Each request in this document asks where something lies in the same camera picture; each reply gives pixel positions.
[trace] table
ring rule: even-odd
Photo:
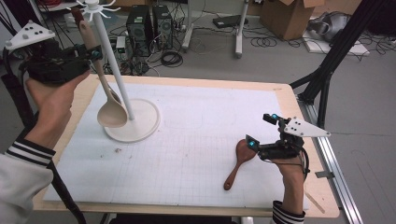
[[[109,82],[114,82],[113,76],[106,76]],[[240,81],[202,80],[167,77],[122,77],[125,83],[172,85],[185,87],[228,88],[240,90],[273,91],[278,100],[282,115],[285,118],[297,116],[302,118],[291,87],[287,84],[254,83]],[[57,163],[67,146],[83,112],[90,102],[99,84],[97,76],[91,75],[83,81],[76,90],[75,101],[72,106],[71,118],[64,135],[55,147]],[[339,209],[332,190],[326,178],[316,178],[315,172],[323,170],[313,141],[305,138],[305,149],[310,157],[311,175],[305,181],[305,195],[310,201],[310,209],[306,211],[308,217],[338,217]],[[67,211],[62,202],[43,201],[46,189],[41,190],[34,198],[35,210]],[[150,204],[121,204],[121,203],[78,203],[83,212],[106,213],[140,213],[140,214],[169,214],[169,215],[205,215],[205,216],[238,216],[238,217],[270,217],[271,209],[260,208],[231,208],[231,207],[202,207],[202,206],[173,206]]]

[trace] round white base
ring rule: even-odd
[[[155,104],[144,99],[132,99],[134,119],[120,128],[107,128],[106,133],[121,142],[138,142],[153,134],[160,124],[160,112]]]

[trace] gray helmet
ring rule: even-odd
[[[325,12],[320,17],[310,20],[306,30],[314,30],[318,35],[322,36],[324,40],[332,43],[337,34],[346,27],[349,19],[350,16],[343,12]]]

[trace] hand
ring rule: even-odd
[[[304,174],[299,157],[272,160],[277,165],[283,175],[285,193],[283,196],[282,208],[293,214],[303,213],[304,199]]]
[[[74,90],[89,73],[88,70],[62,86],[46,85],[31,78],[26,80],[27,89],[39,111],[37,124],[25,136],[26,140],[42,147],[55,147],[71,118]]]

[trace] box flap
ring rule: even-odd
[[[289,6],[294,0],[279,0],[286,6]],[[318,7],[318,6],[323,6],[325,0],[303,0],[304,1],[304,7]]]

